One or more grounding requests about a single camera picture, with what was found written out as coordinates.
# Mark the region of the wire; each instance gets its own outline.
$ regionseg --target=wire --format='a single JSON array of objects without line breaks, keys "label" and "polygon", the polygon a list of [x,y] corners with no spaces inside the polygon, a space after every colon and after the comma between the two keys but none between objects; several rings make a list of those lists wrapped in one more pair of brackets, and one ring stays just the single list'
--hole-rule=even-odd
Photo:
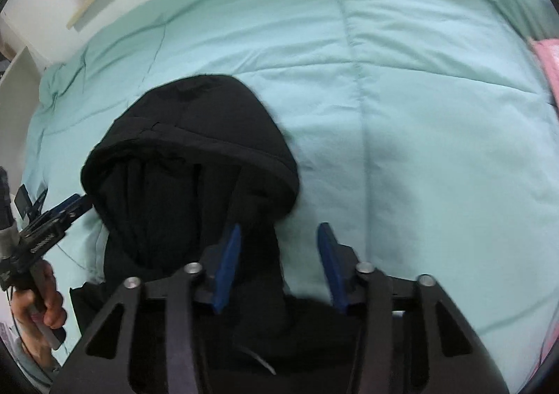
[{"label": "wire", "polygon": [[6,297],[8,298],[8,304],[9,304],[9,311],[12,314],[12,320],[13,323],[16,325],[16,331],[17,331],[17,335],[20,338],[20,342],[21,345],[23,346],[23,348],[26,350],[27,354],[30,356],[30,358],[32,359],[32,361],[35,363],[35,365],[37,366],[37,368],[43,373],[43,375],[46,377],[46,379],[48,381],[50,381],[51,385],[54,383],[54,380],[52,378],[50,378],[50,376],[47,375],[47,373],[44,371],[44,369],[41,367],[41,365],[35,361],[35,358],[33,356],[31,356],[31,352],[29,351],[29,348],[27,348],[27,345],[25,345],[25,342],[23,342],[23,338],[21,337],[21,332],[20,332],[20,327],[17,325],[17,320],[16,318],[13,316],[13,311],[12,311],[12,297],[13,297],[13,287],[10,289],[10,294],[8,294],[8,292],[6,291]]}]

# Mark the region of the bolt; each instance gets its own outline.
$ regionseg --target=bolt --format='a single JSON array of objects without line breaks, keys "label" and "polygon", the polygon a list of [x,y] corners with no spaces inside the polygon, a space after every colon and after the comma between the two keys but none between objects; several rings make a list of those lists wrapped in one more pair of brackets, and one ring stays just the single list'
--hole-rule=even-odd
[{"label": "bolt", "polygon": [[141,279],[139,277],[129,277],[124,281],[124,286],[128,289],[137,288],[141,284]]},{"label": "bolt", "polygon": [[357,263],[355,269],[357,269],[357,272],[361,274],[371,274],[375,270],[375,267],[373,266],[373,263],[361,262]]},{"label": "bolt", "polygon": [[428,274],[419,276],[418,282],[424,287],[434,287],[437,284],[437,281]]},{"label": "bolt", "polygon": [[200,263],[189,263],[184,267],[184,272],[187,274],[198,274],[202,270]]}]

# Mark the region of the black jacket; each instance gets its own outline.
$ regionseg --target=black jacket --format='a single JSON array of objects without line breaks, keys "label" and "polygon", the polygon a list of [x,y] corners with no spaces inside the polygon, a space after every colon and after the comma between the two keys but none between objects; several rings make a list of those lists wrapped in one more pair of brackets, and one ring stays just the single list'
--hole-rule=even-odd
[{"label": "black jacket", "polygon": [[[273,386],[284,376],[288,392],[298,386],[306,393],[308,382],[295,373],[306,377],[321,367],[332,373],[340,361],[349,370],[355,323],[325,305],[284,295],[274,223],[295,204],[297,165],[266,109],[241,82],[199,76],[149,91],[93,149],[82,185],[109,231],[105,284],[72,291],[82,331],[124,279],[167,277],[238,223],[242,250],[230,305],[197,329],[210,368],[255,373],[250,383],[265,380],[269,373],[257,354],[276,365]],[[162,382],[164,370],[145,373],[157,371],[164,358],[162,311],[144,312],[131,379],[156,392],[148,385]],[[227,379],[223,373],[213,378],[217,384]]]}]

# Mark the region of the hand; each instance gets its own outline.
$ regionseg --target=hand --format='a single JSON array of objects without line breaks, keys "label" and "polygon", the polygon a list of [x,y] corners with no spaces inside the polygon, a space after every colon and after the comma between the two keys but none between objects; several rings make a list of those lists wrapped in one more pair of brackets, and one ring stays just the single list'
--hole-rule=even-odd
[{"label": "hand", "polygon": [[52,272],[52,266],[44,260],[38,263],[41,264],[40,267],[45,277],[43,291],[41,292],[46,306],[45,313],[36,316],[29,315],[27,308],[35,302],[35,294],[31,290],[15,291],[13,293],[12,312],[20,326],[24,351],[27,351],[29,356],[37,361],[37,364],[47,369],[54,365],[52,348],[41,331],[35,326],[35,323],[43,321],[51,329],[58,329],[64,326],[68,315],[66,310],[62,308],[63,298],[57,292],[57,280]]}]

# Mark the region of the teal bedspread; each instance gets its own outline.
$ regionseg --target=teal bedspread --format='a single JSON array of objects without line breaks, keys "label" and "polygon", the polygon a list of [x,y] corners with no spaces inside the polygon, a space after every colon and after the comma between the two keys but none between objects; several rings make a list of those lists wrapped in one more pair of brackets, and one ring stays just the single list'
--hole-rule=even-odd
[{"label": "teal bedspread", "polygon": [[[328,300],[330,222],[388,274],[433,274],[516,391],[559,303],[559,124],[529,37],[559,37],[548,0],[152,0],[46,72],[24,181],[47,207],[81,193],[89,151],[144,92],[232,74],[300,166],[278,228],[289,290]],[[106,236],[91,212],[48,254],[68,307],[102,278]]]}]

